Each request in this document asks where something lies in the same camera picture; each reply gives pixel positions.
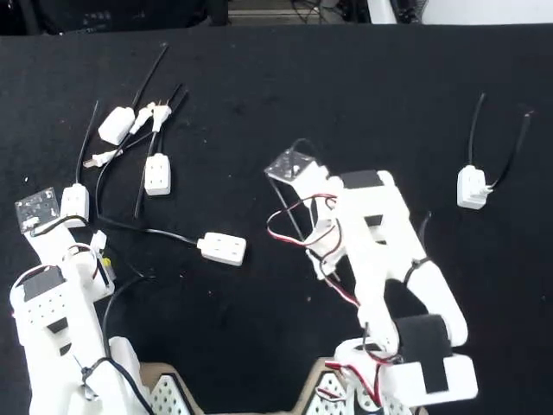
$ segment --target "black cloth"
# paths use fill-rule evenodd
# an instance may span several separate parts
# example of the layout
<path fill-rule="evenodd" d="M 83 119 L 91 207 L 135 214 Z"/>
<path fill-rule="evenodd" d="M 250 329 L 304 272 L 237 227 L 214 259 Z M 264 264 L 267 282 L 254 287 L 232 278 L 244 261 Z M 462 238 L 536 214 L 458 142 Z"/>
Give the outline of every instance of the black cloth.
<path fill-rule="evenodd" d="M 159 277 L 116 304 L 111 335 L 128 336 L 141 361 L 174 365 L 207 412 L 290 409 L 315 359 L 362 335 L 355 309 L 315 280 L 302 249 L 265 231 L 279 203 L 263 169 L 296 138 L 309 137 L 334 174 L 389 170 L 416 227 L 433 212 L 428 255 L 465 312 L 469 339 L 461 352 L 474 359 L 480 394 L 431 413 L 549 413 L 552 37 L 553 27 L 533 26 L 1 38 L 2 412 L 23 414 L 29 404 L 8 289 L 37 264 L 13 203 L 49 186 L 60 197 L 95 99 L 106 112 L 128 105 L 168 42 L 143 103 L 168 97 L 178 81 L 190 100 L 165 135 L 173 192 L 147 200 L 144 220 L 187 236 L 243 236 L 249 251 L 233 268 L 172 240 L 106 228 L 136 266 Z M 505 186 L 469 212 L 456 206 L 455 185 L 482 91 L 489 100 L 475 162 L 489 181 L 511 150 L 521 105 L 537 113 Z M 108 149 L 95 137 L 87 154 Z M 145 152 L 117 162 L 107 214 L 130 220 Z M 96 175 L 84 173 L 91 191 Z M 130 278 L 113 259 L 121 281 Z M 390 286 L 395 317 L 420 311 L 403 287 Z"/>

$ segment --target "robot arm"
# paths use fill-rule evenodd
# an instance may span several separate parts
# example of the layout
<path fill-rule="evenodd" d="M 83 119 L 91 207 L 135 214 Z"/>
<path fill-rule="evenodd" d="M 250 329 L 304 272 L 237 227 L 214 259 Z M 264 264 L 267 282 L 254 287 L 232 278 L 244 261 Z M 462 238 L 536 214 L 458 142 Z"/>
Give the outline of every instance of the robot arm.
<path fill-rule="evenodd" d="M 110 364 L 98 365 L 83 382 L 83 368 L 105 357 L 94 302 L 113 293 L 113 273 L 99 251 L 75 243 L 64 226 L 56 229 L 43 236 L 26 233 L 39 256 L 52 262 L 22 274 L 10 292 L 33 393 L 29 413 L 146 413 Z M 110 345 L 113 360 L 147 394 L 130 343 L 116 337 Z"/>
<path fill-rule="evenodd" d="M 381 352 L 408 359 L 382 367 L 382 394 L 405 405 L 475 396 L 478 389 L 472 361 L 450 352 L 451 347 L 467 340 L 467 323 L 440 269 L 427 258 L 390 173 L 367 170 L 329 176 L 313 157 L 301 153 L 291 156 L 290 152 L 285 151 L 265 171 L 269 179 L 290 185 L 302 199 L 332 195 L 315 198 L 317 220 L 306 238 L 315 241 L 308 244 L 315 274 L 330 282 L 338 262 L 347 257 L 355 278 L 359 325 Z M 394 322 L 384 300 L 387 279 L 404 283 L 429 315 Z M 427 338 L 412 335 L 419 329 L 428 330 Z M 419 344 L 413 344 L 413 338 Z M 377 364 L 367 358 L 365 350 L 359 350 L 361 340 L 343 343 L 335 357 L 342 365 L 356 367 L 365 379 L 375 379 Z M 424 342 L 427 348 L 421 347 Z M 423 356 L 421 349 L 436 353 Z"/>

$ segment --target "white power adapter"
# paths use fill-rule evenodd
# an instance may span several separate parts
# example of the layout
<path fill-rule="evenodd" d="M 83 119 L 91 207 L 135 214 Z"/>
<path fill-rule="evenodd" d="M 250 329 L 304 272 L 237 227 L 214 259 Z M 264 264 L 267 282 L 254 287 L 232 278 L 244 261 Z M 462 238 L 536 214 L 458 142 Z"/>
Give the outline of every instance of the white power adapter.
<path fill-rule="evenodd" d="M 61 196 L 60 216 L 81 216 L 88 221 L 89 214 L 88 190 L 82 184 L 75 183 L 70 188 L 63 189 Z M 83 227 L 85 224 L 78 219 L 70 219 L 65 222 L 66 227 Z"/>
<path fill-rule="evenodd" d="M 206 233 L 197 244 L 202 257 L 234 266 L 242 265 L 245 245 L 243 238 L 214 232 Z"/>
<path fill-rule="evenodd" d="M 144 190 L 148 196 L 168 195 L 171 193 L 171 164 L 169 157 L 156 153 L 146 159 Z"/>
<path fill-rule="evenodd" d="M 487 196 L 493 192 L 492 186 L 486 185 L 484 172 L 472 164 L 465 166 L 457 176 L 457 205 L 461 208 L 482 209 Z"/>
<path fill-rule="evenodd" d="M 120 145 L 135 122 L 135 112 L 132 108 L 118 106 L 98 128 L 98 134 L 104 141 Z"/>

